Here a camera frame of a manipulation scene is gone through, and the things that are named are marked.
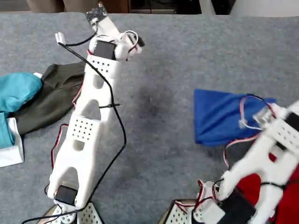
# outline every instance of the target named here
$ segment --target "red fabric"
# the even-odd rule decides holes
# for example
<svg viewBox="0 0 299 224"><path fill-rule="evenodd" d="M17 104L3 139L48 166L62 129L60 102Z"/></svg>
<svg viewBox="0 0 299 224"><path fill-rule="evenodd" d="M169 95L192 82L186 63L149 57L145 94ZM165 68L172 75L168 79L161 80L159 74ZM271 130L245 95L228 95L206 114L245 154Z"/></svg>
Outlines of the red fabric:
<svg viewBox="0 0 299 224"><path fill-rule="evenodd" d="M292 174L290 181L299 180L299 166ZM243 178L237 187L243 192L247 200L253 205L259 197L261 180L258 175L253 174ZM299 183L289 184L284 191L284 196L278 204L278 217L276 224L297 223L299 211Z"/></svg>

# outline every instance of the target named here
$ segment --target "black wire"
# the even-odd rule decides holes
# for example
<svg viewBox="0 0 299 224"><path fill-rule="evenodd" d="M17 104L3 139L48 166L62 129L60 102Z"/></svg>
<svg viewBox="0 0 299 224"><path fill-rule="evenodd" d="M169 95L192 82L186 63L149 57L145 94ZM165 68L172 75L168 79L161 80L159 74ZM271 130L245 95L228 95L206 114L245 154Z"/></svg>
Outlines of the black wire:
<svg viewBox="0 0 299 224"><path fill-rule="evenodd" d="M97 32L98 32L98 24L96 25L97 28L96 28L96 31L93 35L91 35L90 37L88 37L87 39L79 42L79 43L69 43L69 44L66 44L67 47L75 47L75 46L79 46L79 45L82 45L88 41L90 41L94 36L96 36Z"/></svg>
<svg viewBox="0 0 299 224"><path fill-rule="evenodd" d="M60 210L61 210L61 212L60 212L60 214L62 214L62 208L61 208L61 206L59 205L59 204L57 204L57 206L60 208ZM50 222L54 222L56 219L58 219L58 217L56 217L55 219L53 219L53 220L49 220L49 221L47 221L47 222L45 222L45 223L43 223L43 224L47 224L47 223L50 223Z"/></svg>
<svg viewBox="0 0 299 224"><path fill-rule="evenodd" d="M116 109L116 104L114 103L114 94L113 94L113 89L111 84L108 82L108 80L85 58L83 58L80 54L78 54L77 52L75 52L74 50L70 49L69 47L67 47L66 45L62 44L62 43L58 43L60 46L62 46L63 48L65 48L66 50L68 50L69 52L71 52L73 55L75 55L76 57L80 58L82 61L84 61L86 64L88 64L96 73L98 73L98 75L104 80L104 82L108 85L109 90L110 90L110 94L111 94L111 105L114 109L114 112L116 114L116 117L121 125L121 130L123 133L123 145L121 147L121 149L118 151L118 153L114 156L114 158L111 160L111 162L109 163L109 165L107 166L107 168L105 169L105 171L103 172L102 176L100 177L100 179L98 180L98 182L96 183L95 187L93 188L92 193L90 194L88 201L85 205L85 207L78 209L78 210L74 210L74 211L69 211L63 214L58 214L58 215L52 215L52 216L43 216L43 217L36 217L36 218L30 218L27 219L25 221L22 222L22 224L31 222L31 221L36 221L36 220L40 220L40 219L44 219L44 218L54 218L54 217L60 217L60 216L65 216L65 215L70 215L73 213L77 213L80 211L83 211L87 206L88 203L91 201L91 198L93 197L95 191L97 190L97 188L99 187L100 183L102 182L102 180L104 179L106 173L108 172L108 170L111 168L111 166L113 165L114 161L117 159L117 157L122 153L122 151L125 149L126 145L127 145L127 135L126 135L126 130L125 127L122 123L121 117Z"/></svg>
<svg viewBox="0 0 299 224"><path fill-rule="evenodd" d="M46 185L46 187L43 189L43 191L45 192L45 195L48 194L48 192L46 191L46 189L47 189L47 187L48 187L49 185L50 185L50 184L48 183L48 184Z"/></svg>
<svg viewBox="0 0 299 224"><path fill-rule="evenodd" d="M258 98L259 100L263 101L263 102L266 104L266 106L270 109L270 111L272 112L273 117L276 118L276 115L273 113L272 107L267 103L267 101L266 101L265 99L263 99L263 98L261 98L261 97L255 95L255 94L252 94L252 93L248 93L248 94L246 94L246 96L256 97L256 98Z"/></svg>

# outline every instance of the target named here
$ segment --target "gray fabric surface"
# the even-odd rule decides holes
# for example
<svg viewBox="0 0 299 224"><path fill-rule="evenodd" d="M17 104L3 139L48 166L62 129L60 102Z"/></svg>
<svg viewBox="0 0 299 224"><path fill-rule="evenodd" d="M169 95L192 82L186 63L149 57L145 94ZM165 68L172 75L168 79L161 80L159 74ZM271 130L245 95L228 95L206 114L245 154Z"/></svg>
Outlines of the gray fabric surface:
<svg viewBox="0 0 299 224"><path fill-rule="evenodd" d="M93 202L108 224L157 223L173 198L190 198L197 180L218 179L225 170L221 147L196 145L193 137L194 88L251 92L275 97L282 106L298 99L299 18L229 16L111 15L120 30L144 39L144 52L125 63L116 102L128 146L108 172ZM44 72L53 63L79 60L55 43L92 33L83 14L0 14L0 75ZM78 47L86 55L86 47ZM98 118L97 109L90 117ZM27 134L25 162L0 168L3 224L42 215L52 201L43 193L51 173L50 149L59 122ZM116 117L103 135L99 177L122 145ZM229 151L237 159L246 147Z"/></svg>

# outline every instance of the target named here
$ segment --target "red wire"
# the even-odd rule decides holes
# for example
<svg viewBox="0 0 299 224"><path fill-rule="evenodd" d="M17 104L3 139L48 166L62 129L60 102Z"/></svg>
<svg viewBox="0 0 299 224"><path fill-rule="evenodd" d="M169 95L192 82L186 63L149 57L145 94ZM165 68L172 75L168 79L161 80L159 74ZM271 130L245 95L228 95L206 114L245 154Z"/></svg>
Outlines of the red wire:
<svg viewBox="0 0 299 224"><path fill-rule="evenodd" d="M55 145L53 146L53 148L51 149L51 164L52 164L52 169L54 168L54 164L55 164L55 160L54 160L54 150L57 148L59 142L60 142L60 138L61 138L61 134L62 134L62 127L68 127L68 124L62 124L59 128L59 132L56 138L56 142Z"/></svg>

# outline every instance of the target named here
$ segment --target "cable tie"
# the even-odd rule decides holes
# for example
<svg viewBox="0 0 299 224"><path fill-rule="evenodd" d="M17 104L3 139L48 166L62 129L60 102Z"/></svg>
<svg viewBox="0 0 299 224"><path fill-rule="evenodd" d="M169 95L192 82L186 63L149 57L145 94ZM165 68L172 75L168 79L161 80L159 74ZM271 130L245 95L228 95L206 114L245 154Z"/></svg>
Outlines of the cable tie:
<svg viewBox="0 0 299 224"><path fill-rule="evenodd" d="M100 109L102 108L111 108L111 107L115 107L115 106L120 106L121 104L108 104L106 106L99 106Z"/></svg>

